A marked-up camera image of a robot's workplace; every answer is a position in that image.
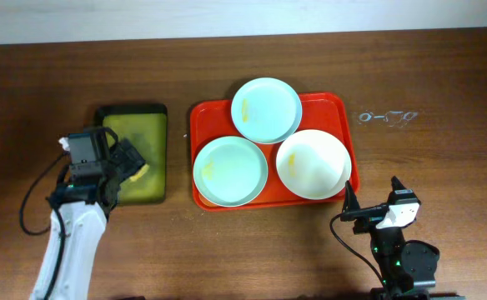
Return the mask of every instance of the cable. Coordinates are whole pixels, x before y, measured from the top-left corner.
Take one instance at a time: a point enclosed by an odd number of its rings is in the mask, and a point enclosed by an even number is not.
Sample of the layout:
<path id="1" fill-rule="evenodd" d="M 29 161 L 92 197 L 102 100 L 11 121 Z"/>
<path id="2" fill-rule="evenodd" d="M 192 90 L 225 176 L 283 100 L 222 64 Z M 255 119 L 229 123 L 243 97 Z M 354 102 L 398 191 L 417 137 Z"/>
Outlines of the cable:
<path id="1" fill-rule="evenodd" d="M 47 228 L 39 231 L 39 232 L 33 232 L 28 230 L 28 228 L 25 227 L 25 222 L 23 221 L 23 213 L 25 211 L 25 205 L 27 205 L 27 200 L 28 197 L 30 197 L 30 194 L 33 192 L 33 189 L 38 185 L 40 180 L 51 171 L 51 169 L 63 158 L 67 155 L 66 152 L 60 153 L 60 155 L 53 161 L 51 164 L 36 178 L 36 180 L 33 182 L 33 184 L 30 186 L 30 188 L 27 191 L 27 194 L 25 195 L 25 198 L 23 199 L 23 202 L 21 202 L 21 208 L 19 208 L 19 226 L 21 226 L 21 229 L 28 235 L 30 236 L 37 236 L 44 234 L 49 231 L 50 226 Z"/>
<path id="2" fill-rule="evenodd" d="M 358 252 L 356 252 L 355 250 L 353 250 L 348 244 L 346 244 L 339 236 L 338 234 L 336 234 L 336 232 L 334 231 L 334 228 L 333 228 L 333 223 L 334 221 L 336 221 L 336 219 L 342 217 L 343 213 L 340 213 L 338 215 L 336 215 L 335 217 L 333 217 L 331 220 L 330 220 L 330 224 L 329 224 L 329 227 L 330 227 L 330 232 L 334 235 L 334 237 L 338 240 L 338 242 L 344 246 L 346 249 L 348 249 L 352 254 L 354 254 L 357 258 L 360 258 L 362 259 L 363 262 L 365 262 L 375 273 L 375 275 L 377 275 L 377 278 L 379 279 L 380 281 L 380 284 L 383 285 L 383 288 L 384 288 L 384 291 L 386 292 L 386 295 L 388 296 L 389 299 L 392 299 L 392 297 L 390 296 L 390 293 L 389 293 L 389 290 L 388 288 L 386 287 L 386 283 L 384 283 L 384 280 L 383 280 L 383 277 L 380 276 L 379 274 L 379 271 L 377 271 L 377 269 L 374 267 L 373 264 L 371 264 L 371 262 L 369 262 L 369 260 L 366 259 L 366 257 L 363 257 L 362 255 L 360 255 Z"/>
<path id="3" fill-rule="evenodd" d="M 60 271 L 60 265 L 62 264 L 63 250 L 66 246 L 66 226 L 63 223 L 62 214 L 58 211 L 58 207 L 54 205 L 53 211 L 57 215 L 58 223 L 60 224 L 60 246 L 58 247 L 57 262 L 54 265 L 53 276 L 51 277 L 51 282 L 49 283 L 47 291 L 45 292 L 45 297 L 43 297 L 44 300 L 48 300 L 49 297 L 51 297 L 51 293 L 54 289 L 54 284 L 56 283 L 58 278 L 58 272 Z"/>

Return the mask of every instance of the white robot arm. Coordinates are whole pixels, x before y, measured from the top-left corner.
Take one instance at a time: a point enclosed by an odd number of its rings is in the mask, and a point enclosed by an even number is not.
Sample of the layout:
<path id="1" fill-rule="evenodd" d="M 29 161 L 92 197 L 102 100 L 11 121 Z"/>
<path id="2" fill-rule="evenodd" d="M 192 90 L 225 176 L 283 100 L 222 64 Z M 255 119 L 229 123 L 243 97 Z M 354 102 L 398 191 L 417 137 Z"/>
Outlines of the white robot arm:
<path id="1" fill-rule="evenodd" d="M 59 208 L 66 228 L 66 239 L 58 277 L 49 299 L 75 300 L 88 297 L 95 251 L 107 219 L 98 203 L 74 202 Z M 53 271 L 57 265 L 60 247 L 60 224 L 51 212 L 51 236 L 31 300 L 45 299 Z"/>

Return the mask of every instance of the yellow food crumb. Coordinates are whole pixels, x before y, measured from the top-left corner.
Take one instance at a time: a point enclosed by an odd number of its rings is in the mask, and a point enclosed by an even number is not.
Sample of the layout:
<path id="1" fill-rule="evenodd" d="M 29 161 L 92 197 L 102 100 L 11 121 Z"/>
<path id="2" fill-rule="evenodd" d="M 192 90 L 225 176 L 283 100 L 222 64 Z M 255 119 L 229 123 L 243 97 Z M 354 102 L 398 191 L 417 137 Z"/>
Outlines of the yellow food crumb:
<path id="1" fill-rule="evenodd" d="M 249 112 L 248 112 L 248 101 L 244 99 L 242 101 L 242 121 L 246 123 L 249 120 Z"/>
<path id="2" fill-rule="evenodd" d="M 134 175 L 132 175 L 130 177 L 130 181 L 132 181 L 132 182 L 137 181 L 138 179 L 140 179 L 147 172 L 147 170 L 149 170 L 149 165 L 146 163 L 146 164 L 143 165 L 143 167 L 141 167 L 136 172 L 136 174 L 134 174 Z"/>
<path id="3" fill-rule="evenodd" d="M 212 173 L 213 173 L 213 162 L 209 162 L 206 166 L 201 169 L 201 176 L 208 180 L 212 180 Z"/>

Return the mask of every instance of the plate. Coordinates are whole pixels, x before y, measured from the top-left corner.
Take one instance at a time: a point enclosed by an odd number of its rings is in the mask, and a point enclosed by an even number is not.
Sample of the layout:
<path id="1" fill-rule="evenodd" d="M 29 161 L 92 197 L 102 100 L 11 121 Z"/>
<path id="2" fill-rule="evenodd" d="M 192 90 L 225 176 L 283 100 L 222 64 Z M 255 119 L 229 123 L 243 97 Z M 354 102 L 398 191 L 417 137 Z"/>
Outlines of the plate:
<path id="1" fill-rule="evenodd" d="M 290 192 L 311 200 L 336 195 L 351 175 L 345 146 L 319 130 L 303 130 L 287 138 L 277 153 L 276 167 Z"/>
<path id="2" fill-rule="evenodd" d="M 266 157 L 242 137 L 220 137 L 209 142 L 193 164 L 193 181 L 199 192 L 223 207 L 251 202 L 267 180 Z"/>
<path id="3" fill-rule="evenodd" d="M 278 143 L 295 133 L 303 107 L 299 95 L 285 82 L 258 78 L 245 83 L 234 95 L 234 126 L 256 143 Z"/>

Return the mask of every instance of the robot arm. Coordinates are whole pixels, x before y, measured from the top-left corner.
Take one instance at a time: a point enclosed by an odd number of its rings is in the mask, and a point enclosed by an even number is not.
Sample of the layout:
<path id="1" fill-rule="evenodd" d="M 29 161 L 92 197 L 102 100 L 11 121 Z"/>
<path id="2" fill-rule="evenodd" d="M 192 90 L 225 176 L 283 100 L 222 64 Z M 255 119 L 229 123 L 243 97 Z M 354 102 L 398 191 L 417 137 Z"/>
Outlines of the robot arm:
<path id="1" fill-rule="evenodd" d="M 434 273 L 439 260 L 438 248 L 421 241 L 404 240 L 403 229 L 415 222 L 421 204 L 411 189 L 397 177 L 392 178 L 392 192 L 388 201 L 374 207 L 360 208 L 349 182 L 345 186 L 342 213 L 331 220 L 333 235 L 352 253 L 370 265 L 383 284 L 372 289 L 372 299 L 378 300 L 429 300 L 428 288 L 436 285 Z M 371 252 L 379 265 L 379 272 L 371 263 L 346 246 L 333 229 L 333 221 L 354 221 L 354 234 L 369 233 Z M 465 299 L 460 296 L 445 299 Z"/>
<path id="2" fill-rule="evenodd" d="M 112 147 L 107 133 L 115 141 Z M 51 235 L 30 296 L 34 300 L 88 297 L 93 259 L 110 212 L 118 204 L 119 184 L 145 165 L 132 144 L 119 141 L 108 128 L 70 134 L 60 143 L 69 152 L 71 164 L 63 168 L 48 197 L 53 209 Z"/>
<path id="3" fill-rule="evenodd" d="M 63 204 L 59 213 L 64 221 L 66 239 L 60 270 L 50 298 L 86 299 L 95 251 L 107 226 L 107 219 L 98 203 Z M 44 299 L 48 291 L 57 265 L 60 232 L 58 215 L 52 212 L 51 236 L 31 300 Z"/>

